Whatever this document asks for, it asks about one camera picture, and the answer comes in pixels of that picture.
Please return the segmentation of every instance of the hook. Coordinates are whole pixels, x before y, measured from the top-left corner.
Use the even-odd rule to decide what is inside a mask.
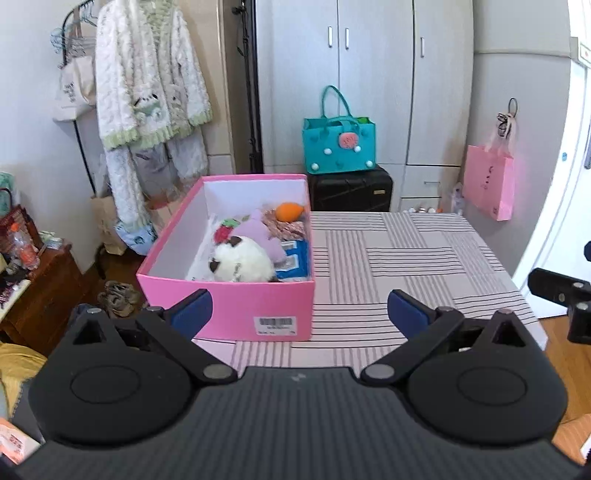
[[[519,104],[517,103],[517,98],[512,97],[511,100],[509,100],[509,106],[507,107],[507,112],[509,112],[509,114],[513,118],[516,118],[518,110],[519,110]]]

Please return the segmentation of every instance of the white plush toy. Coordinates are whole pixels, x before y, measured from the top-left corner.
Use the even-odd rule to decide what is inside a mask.
[[[216,281],[278,281],[269,255],[247,236],[231,236],[227,242],[218,245],[209,269]]]

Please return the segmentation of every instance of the shoebox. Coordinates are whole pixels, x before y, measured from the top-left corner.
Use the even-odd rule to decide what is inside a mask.
[[[248,215],[264,205],[283,202],[304,205],[307,258],[312,259],[310,200],[305,175],[227,175],[200,179],[138,270],[138,281],[150,305],[169,309],[197,290],[205,289],[211,295],[213,310],[195,338],[250,342],[309,340],[315,286],[311,261],[308,280],[290,283],[193,280],[191,273],[194,263],[203,256],[203,244],[211,238],[212,219]]]

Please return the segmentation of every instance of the white wall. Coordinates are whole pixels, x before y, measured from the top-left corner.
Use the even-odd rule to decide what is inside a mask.
[[[567,0],[474,0],[474,49],[569,52]]]
[[[468,143],[486,142],[511,97],[519,112],[513,218],[495,222],[471,206],[466,217],[513,274],[560,168],[571,72],[569,10],[567,0],[474,0],[474,15]]]
[[[60,56],[50,43],[50,31],[61,26],[74,3],[30,0],[26,8],[19,2],[3,3],[0,169],[16,175],[22,203],[38,229],[55,231],[73,243],[73,255],[84,271],[99,245],[89,202],[92,190],[72,125],[51,119]],[[96,158],[96,145],[94,149],[89,155]]]

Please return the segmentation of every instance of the clothes rack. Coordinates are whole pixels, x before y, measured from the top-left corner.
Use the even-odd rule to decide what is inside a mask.
[[[70,12],[66,15],[64,19],[64,23],[61,26],[61,54],[63,57],[63,65],[65,66],[67,63],[67,47],[66,47],[66,27],[70,18],[73,18],[76,11],[80,14],[80,11],[86,8],[90,4],[94,4],[95,0],[86,0],[82,2],[78,6],[74,7]],[[95,182],[92,178],[92,174],[90,173],[90,168],[88,166],[88,161],[86,159],[86,154],[84,152],[84,146],[82,145],[82,140],[80,138],[80,130],[78,129],[78,122],[76,120],[72,120],[72,124],[74,125],[74,133],[76,134],[76,141],[78,142],[78,148],[80,149],[80,156],[82,157],[82,161],[84,163],[84,168],[86,170],[86,175],[88,176],[88,181],[90,183],[90,187],[92,188],[92,192],[96,195],[96,188]]]
[[[67,63],[67,47],[66,47],[66,27],[70,18],[74,18],[76,11],[78,11],[78,16],[80,16],[80,11],[85,9],[88,5],[94,4],[95,0],[86,0],[78,6],[74,7],[70,12],[66,15],[64,19],[64,23],[61,26],[61,54],[63,59],[63,65],[65,66]],[[92,178],[92,173],[90,173],[90,168],[88,166],[88,160],[86,159],[86,154],[84,152],[84,146],[82,145],[82,139],[80,138],[80,130],[78,129],[78,122],[76,120],[72,121],[74,125],[74,132],[76,134],[76,141],[78,142],[78,148],[80,149],[80,156],[82,157],[82,162],[84,163],[84,168],[86,170],[86,175],[88,177],[88,182],[90,183],[90,187],[92,188],[92,193],[96,196],[96,187],[95,182]],[[101,254],[105,252],[105,246],[101,244],[95,252],[95,268],[96,271],[101,279],[106,278],[105,269],[102,266],[101,262]]]

